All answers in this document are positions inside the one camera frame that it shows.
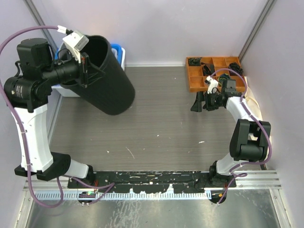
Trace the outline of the large black container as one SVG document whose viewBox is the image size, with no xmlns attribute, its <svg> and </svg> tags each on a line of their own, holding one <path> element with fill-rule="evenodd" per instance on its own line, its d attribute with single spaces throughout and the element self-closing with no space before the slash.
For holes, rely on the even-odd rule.
<svg viewBox="0 0 304 228">
<path fill-rule="evenodd" d="M 88 54 L 90 63 L 105 72 L 105 78 L 88 82 L 86 88 L 74 80 L 61 86 L 72 90 L 102 112 L 119 115 L 133 104 L 135 88 L 112 53 L 109 41 L 98 35 L 88 38 L 89 42 L 81 52 Z"/>
</svg>

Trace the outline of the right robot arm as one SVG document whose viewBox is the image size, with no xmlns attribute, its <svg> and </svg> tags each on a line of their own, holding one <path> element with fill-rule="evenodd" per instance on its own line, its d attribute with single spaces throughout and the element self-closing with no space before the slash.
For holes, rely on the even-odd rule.
<svg viewBox="0 0 304 228">
<path fill-rule="evenodd" d="M 234 171 L 241 166 L 262 165 L 269 161 L 272 152 L 271 125 L 253 114 L 244 94 L 236 89 L 235 80 L 224 80 L 221 88 L 217 87 L 218 82 L 212 78 L 208 78 L 206 83 L 209 85 L 207 91 L 197 92 L 191 111 L 214 111 L 224 107 L 236 122 L 228 154 L 209 168 L 208 182 L 213 187 L 219 187 L 223 183 L 231 183 L 236 177 Z"/>
</svg>

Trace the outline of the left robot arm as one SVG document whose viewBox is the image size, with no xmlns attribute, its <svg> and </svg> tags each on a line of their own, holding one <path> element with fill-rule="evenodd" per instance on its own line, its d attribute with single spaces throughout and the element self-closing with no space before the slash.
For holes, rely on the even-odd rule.
<svg viewBox="0 0 304 228">
<path fill-rule="evenodd" d="M 60 176 L 78 178 L 84 188 L 95 183 L 93 167 L 71 159 L 68 154 L 51 152 L 48 144 L 46 116 L 48 96 L 52 86 L 75 80 L 88 84 L 91 63 L 89 54 L 81 48 L 65 44 L 69 58 L 54 57 L 47 40 L 32 38 L 17 45 L 19 60 L 17 74 L 5 82 L 2 93 L 16 121 L 21 145 L 21 164 L 15 168 L 17 176 L 50 181 Z"/>
</svg>

